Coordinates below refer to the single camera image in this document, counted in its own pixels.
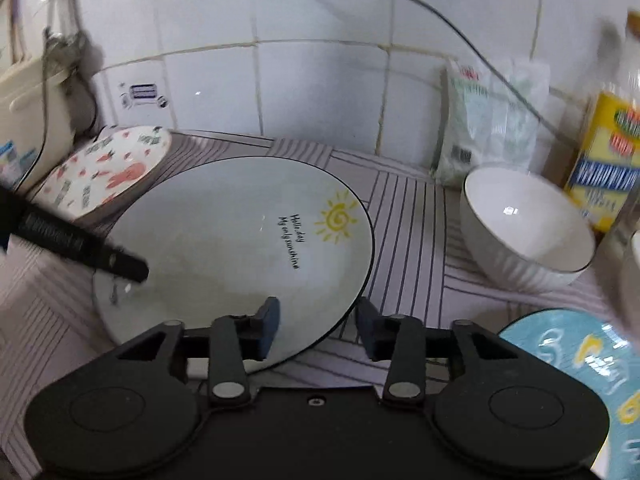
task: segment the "white appliance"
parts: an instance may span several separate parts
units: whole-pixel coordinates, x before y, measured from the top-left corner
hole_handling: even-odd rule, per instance
[[[67,155],[74,133],[61,84],[68,72],[49,63],[47,142],[21,190],[29,189]],[[42,60],[28,60],[0,76],[0,180],[12,186],[31,167],[42,146]]]

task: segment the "plate with red rabbit pattern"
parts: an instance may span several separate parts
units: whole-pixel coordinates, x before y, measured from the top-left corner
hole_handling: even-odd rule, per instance
[[[160,126],[115,132],[54,168],[34,202],[69,220],[87,218],[94,211],[104,213],[114,199],[149,180],[170,146],[171,133]]]

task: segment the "white ceramic plate with black rim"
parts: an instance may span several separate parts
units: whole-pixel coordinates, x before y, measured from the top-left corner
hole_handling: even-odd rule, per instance
[[[122,344],[170,319],[187,328],[256,312],[280,300],[266,360],[278,364],[327,336],[362,293],[373,263],[373,228],[355,193],[324,170],[286,158],[211,162],[164,181],[132,204],[110,241],[145,258],[148,280],[129,291],[97,272],[94,301]],[[207,360],[190,360],[205,378]]]

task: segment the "patterned plate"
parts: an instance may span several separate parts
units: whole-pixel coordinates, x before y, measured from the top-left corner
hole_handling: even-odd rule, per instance
[[[34,201],[75,220],[144,180],[169,151],[171,134],[137,126],[98,140],[55,168]]]
[[[600,396],[609,410],[609,437],[592,469],[608,480],[640,478],[640,357],[631,344],[608,322],[565,309],[525,316],[500,336]]]

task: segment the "plate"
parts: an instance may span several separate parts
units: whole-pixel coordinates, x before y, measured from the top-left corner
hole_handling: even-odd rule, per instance
[[[349,187],[314,166],[264,156],[165,180],[124,212],[110,239],[150,268],[133,288],[105,273],[94,277],[97,308],[118,344],[169,319],[207,327],[279,298],[270,354],[245,361],[248,372],[328,335],[361,294],[374,247],[369,216]],[[188,373],[206,377],[207,360],[191,360]]]
[[[34,202],[69,220],[85,218],[145,180],[164,159],[171,134],[137,126],[89,144],[47,177]]]
[[[632,345],[610,323],[564,309],[529,314],[500,336],[600,396],[609,437],[592,469],[607,480],[640,478],[640,357]]]

